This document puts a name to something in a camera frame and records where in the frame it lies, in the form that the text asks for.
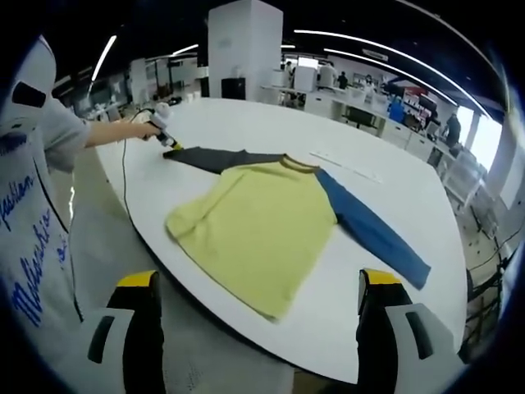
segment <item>white pillar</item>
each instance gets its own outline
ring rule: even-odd
[[[130,87],[133,103],[143,104],[149,101],[146,59],[137,59],[131,62]]]
[[[282,11],[259,0],[214,8],[208,18],[210,97],[221,97],[221,80],[244,77],[246,99],[258,101],[281,64]]]
[[[477,132],[477,125],[479,125],[479,119],[481,117],[481,114],[479,112],[475,112],[472,116],[472,122],[470,123],[470,130],[467,134],[467,139],[465,140],[465,148],[470,150],[474,143],[474,138],[476,138],[476,132]]]

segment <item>window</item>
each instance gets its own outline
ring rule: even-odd
[[[501,124],[483,115],[477,125],[476,135],[470,151],[487,171],[492,167],[495,152],[500,144],[500,137]]]
[[[473,122],[474,111],[466,107],[458,108],[458,120],[461,125],[461,133],[459,134],[459,143],[465,146],[467,141],[468,132],[470,131],[470,125]]]

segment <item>long-sleeve shirt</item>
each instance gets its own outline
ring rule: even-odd
[[[209,193],[169,214],[167,229],[206,273],[265,316],[285,314],[336,224],[418,289],[427,280],[430,267],[414,250],[320,167],[285,154],[201,148],[165,157],[221,174]]]

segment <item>hand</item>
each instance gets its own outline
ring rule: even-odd
[[[147,141],[152,135],[159,135],[161,134],[161,131],[158,129],[158,127],[152,125],[151,123],[143,123],[141,124],[141,137],[142,140]]]

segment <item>yellow shirt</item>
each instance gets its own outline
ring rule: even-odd
[[[224,171],[167,228],[215,281],[259,313],[282,317],[336,224],[316,167],[283,157]]]

